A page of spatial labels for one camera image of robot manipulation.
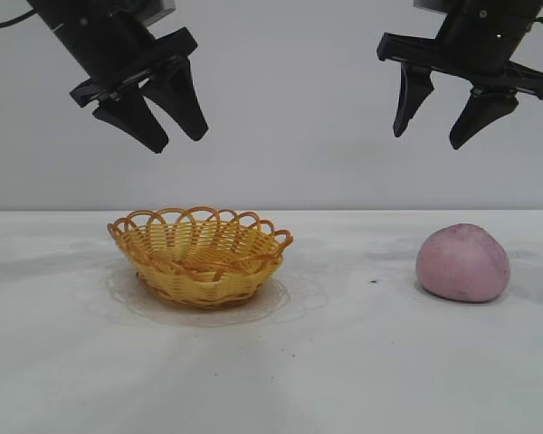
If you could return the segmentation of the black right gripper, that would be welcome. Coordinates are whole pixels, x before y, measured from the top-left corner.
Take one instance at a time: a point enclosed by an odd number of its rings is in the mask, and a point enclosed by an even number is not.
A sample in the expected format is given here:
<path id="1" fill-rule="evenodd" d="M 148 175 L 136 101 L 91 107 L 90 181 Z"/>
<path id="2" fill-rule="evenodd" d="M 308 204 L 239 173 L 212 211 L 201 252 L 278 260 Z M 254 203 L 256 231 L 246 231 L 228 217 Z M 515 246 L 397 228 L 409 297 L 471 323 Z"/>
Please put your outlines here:
<path id="1" fill-rule="evenodd" d="M 449 134 L 454 150 L 511 114 L 517 91 L 543 99 L 543 72 L 511 60 L 542 8 L 543 1 L 453 1 L 433 39 L 384 33 L 377 58 L 401 65 L 395 137 L 434 91 L 434 71 L 489 89 L 471 90 Z"/>

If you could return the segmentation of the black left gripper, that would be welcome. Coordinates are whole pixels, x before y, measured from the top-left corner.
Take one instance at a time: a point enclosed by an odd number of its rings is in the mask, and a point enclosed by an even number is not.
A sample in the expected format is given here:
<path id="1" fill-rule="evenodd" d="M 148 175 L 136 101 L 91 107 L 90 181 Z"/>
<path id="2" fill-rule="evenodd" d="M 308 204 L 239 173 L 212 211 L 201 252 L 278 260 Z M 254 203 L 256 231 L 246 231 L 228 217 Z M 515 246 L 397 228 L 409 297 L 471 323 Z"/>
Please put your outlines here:
<path id="1" fill-rule="evenodd" d="M 208 125 L 187 59 L 197 47 L 195 38 L 185 27 L 159 39 L 148 30 L 175 11 L 173 1 L 57 0 L 29 5 L 88 74 L 71 97 L 81 107 L 100 100 L 93 111 L 97 120 L 160 154 L 167 146 L 167 133 L 144 95 L 192 140 L 206 134 Z M 139 88 L 126 88 L 153 73 L 142 86 L 143 95 Z"/>

